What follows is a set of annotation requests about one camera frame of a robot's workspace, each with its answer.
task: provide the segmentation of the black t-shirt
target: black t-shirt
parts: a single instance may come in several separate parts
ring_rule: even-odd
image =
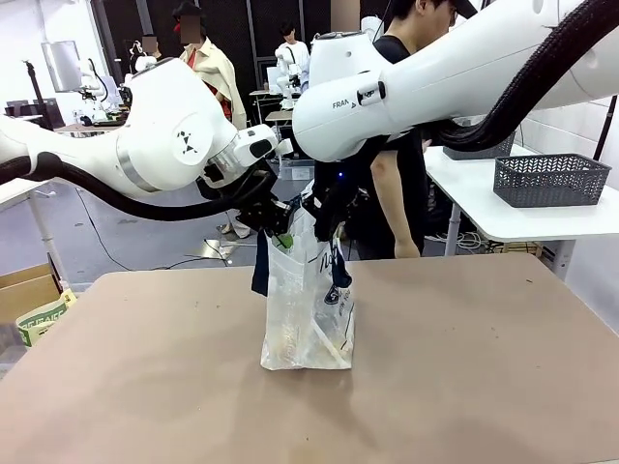
[[[374,43],[378,52],[391,63],[397,63],[410,56],[400,39],[383,36]],[[365,247],[379,251],[379,254],[393,256],[396,239],[382,212],[371,171],[371,163],[379,152],[398,150],[398,170],[402,181],[404,211],[413,236],[413,241],[424,249],[424,235],[427,217],[427,174],[422,148],[422,137],[413,129],[407,135],[385,146],[386,137],[375,137],[366,142],[361,151],[344,163],[347,171],[354,173],[357,185],[368,191],[369,202],[353,212],[346,223],[346,232],[351,239],[362,242]]]

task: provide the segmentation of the black pole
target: black pole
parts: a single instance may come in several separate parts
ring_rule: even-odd
[[[28,75],[30,75],[30,80],[32,80],[32,86],[35,89],[35,95],[37,96],[36,105],[39,108],[39,112],[43,116],[43,120],[46,126],[46,129],[49,131],[53,131],[54,127],[51,124],[51,119],[49,119],[49,114],[47,113],[47,106],[43,101],[43,97],[41,96],[41,89],[39,88],[39,82],[37,82],[37,73],[35,72],[35,67],[32,66],[32,63],[26,61],[26,68],[28,68]]]
[[[610,125],[612,124],[612,118],[615,113],[615,106],[617,106],[617,96],[615,95],[610,101],[610,107],[608,108],[608,112],[606,113],[606,120],[604,121],[604,128],[602,129],[602,134],[600,135],[600,141],[598,142],[598,146],[596,147],[596,153],[593,156],[595,161],[599,161],[602,157],[602,151],[604,150],[604,145],[606,144],[606,139],[608,138],[608,133],[610,132]]]

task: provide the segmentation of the hand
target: hand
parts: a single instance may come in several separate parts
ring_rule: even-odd
[[[412,239],[406,240],[404,242],[396,242],[395,255],[396,259],[421,258],[419,249],[415,245],[415,242],[412,241]]]
[[[426,152],[427,148],[432,144],[432,140],[422,140],[422,148],[424,150],[424,153]]]

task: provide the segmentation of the table leg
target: table leg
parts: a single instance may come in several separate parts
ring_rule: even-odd
[[[445,244],[445,256],[456,255],[457,235],[460,230],[460,213],[462,210],[454,203],[452,217],[449,219],[449,232],[447,234],[447,244]]]
[[[35,221],[39,226],[39,231],[41,232],[41,240],[43,240],[45,248],[47,248],[47,252],[51,256],[51,259],[56,266],[56,269],[58,270],[58,274],[60,274],[60,279],[64,282],[69,283],[69,275],[67,274],[65,266],[60,260],[60,255],[58,254],[58,250],[56,249],[56,244],[54,244],[54,237],[49,233],[49,231],[47,230],[47,226],[43,221],[41,211],[39,210],[39,205],[37,204],[37,197],[34,192],[31,192],[30,195],[28,195],[28,203],[30,204],[32,215],[35,217]]]
[[[262,124],[262,111],[260,110],[260,97],[255,98],[255,104],[258,107],[258,121]]]
[[[566,240],[559,244],[557,254],[554,256],[554,263],[552,265],[552,271],[561,280],[565,280],[568,275],[568,269],[570,268],[570,262],[572,261],[572,254],[574,253],[574,247],[576,240]]]

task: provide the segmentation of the perforated basket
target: perforated basket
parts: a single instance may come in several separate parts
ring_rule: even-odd
[[[508,157],[514,146],[516,133],[512,133],[508,138],[499,143],[496,147],[482,150],[481,152],[459,152],[445,147],[443,153],[455,161],[463,160],[492,160],[499,157]]]
[[[515,208],[597,205],[609,172],[581,155],[498,158],[494,193]]]

